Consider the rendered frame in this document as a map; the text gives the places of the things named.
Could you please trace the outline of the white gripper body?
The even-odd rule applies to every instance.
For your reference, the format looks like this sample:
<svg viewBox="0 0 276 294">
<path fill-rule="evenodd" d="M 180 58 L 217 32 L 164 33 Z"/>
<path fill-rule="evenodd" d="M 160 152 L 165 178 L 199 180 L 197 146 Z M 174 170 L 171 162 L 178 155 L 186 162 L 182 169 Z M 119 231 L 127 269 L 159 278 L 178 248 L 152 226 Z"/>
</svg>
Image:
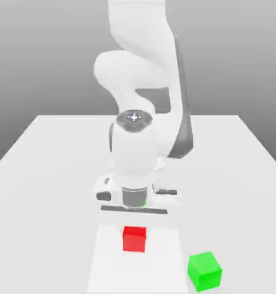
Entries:
<svg viewBox="0 0 276 294">
<path fill-rule="evenodd" d="M 173 215 L 169 208 L 135 207 L 101 202 L 96 208 L 96 221 L 99 223 L 172 223 Z"/>
</svg>

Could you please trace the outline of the small red cube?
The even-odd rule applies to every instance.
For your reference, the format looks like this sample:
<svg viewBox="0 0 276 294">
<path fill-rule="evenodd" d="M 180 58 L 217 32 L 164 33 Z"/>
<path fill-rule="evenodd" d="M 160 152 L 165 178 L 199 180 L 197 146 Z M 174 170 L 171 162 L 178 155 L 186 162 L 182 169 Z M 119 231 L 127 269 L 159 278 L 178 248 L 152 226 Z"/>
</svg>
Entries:
<svg viewBox="0 0 276 294">
<path fill-rule="evenodd" d="M 123 250 L 127 252 L 145 252 L 146 228 L 125 226 L 123 229 Z"/>
</svg>

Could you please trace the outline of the small green cube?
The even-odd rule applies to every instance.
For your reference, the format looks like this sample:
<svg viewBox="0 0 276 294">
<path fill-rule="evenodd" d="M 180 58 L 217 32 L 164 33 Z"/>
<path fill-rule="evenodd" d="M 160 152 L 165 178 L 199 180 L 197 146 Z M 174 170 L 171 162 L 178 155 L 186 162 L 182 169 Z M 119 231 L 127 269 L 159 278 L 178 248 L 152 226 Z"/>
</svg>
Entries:
<svg viewBox="0 0 276 294">
<path fill-rule="evenodd" d="M 189 256 L 187 273 L 197 292 L 219 287 L 222 272 L 212 252 Z"/>
</svg>

